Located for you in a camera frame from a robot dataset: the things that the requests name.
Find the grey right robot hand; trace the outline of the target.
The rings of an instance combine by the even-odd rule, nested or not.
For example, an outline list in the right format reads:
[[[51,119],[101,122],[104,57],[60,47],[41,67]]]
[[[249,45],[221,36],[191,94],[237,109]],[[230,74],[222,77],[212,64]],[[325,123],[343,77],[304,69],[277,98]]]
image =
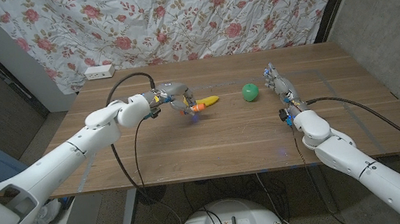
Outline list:
[[[306,103],[300,99],[294,85],[286,77],[283,77],[272,63],[264,69],[263,76],[266,87],[275,92],[280,100],[286,104],[286,111],[292,117],[308,110]]]

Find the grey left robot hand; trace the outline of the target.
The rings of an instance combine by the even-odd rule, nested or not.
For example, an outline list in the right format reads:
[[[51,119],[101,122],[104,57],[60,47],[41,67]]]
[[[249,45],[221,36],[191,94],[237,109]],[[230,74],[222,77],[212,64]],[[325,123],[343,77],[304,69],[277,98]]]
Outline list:
[[[193,107],[197,104],[191,89],[183,83],[167,83],[157,86],[155,89],[143,94],[151,109],[163,103],[169,103],[174,110],[184,114],[194,115]]]

